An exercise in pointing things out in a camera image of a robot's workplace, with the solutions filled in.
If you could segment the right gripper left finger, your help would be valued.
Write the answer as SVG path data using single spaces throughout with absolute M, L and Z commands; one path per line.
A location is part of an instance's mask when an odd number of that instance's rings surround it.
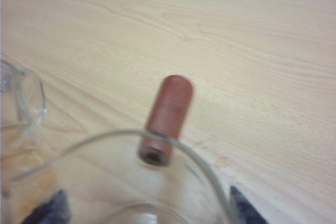
M 68 196 L 65 190 L 57 191 L 45 203 L 36 207 L 22 223 L 58 223 L 65 224 L 71 221 Z

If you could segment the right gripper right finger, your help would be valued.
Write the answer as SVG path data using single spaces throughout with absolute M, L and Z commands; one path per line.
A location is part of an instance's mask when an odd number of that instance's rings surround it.
M 266 224 L 266 219 L 249 202 L 245 195 L 235 186 L 230 186 L 230 204 L 238 223 Z

